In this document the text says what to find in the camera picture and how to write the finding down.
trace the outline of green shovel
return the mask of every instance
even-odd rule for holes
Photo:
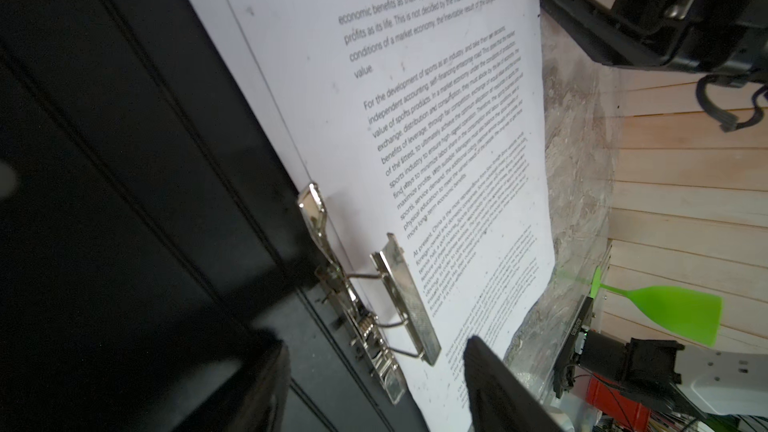
[[[668,331],[714,347],[720,326],[720,313],[723,311],[722,297],[670,285],[625,291],[600,283],[600,276],[600,268],[597,268],[592,279],[590,297],[596,297],[600,288],[619,294]]]

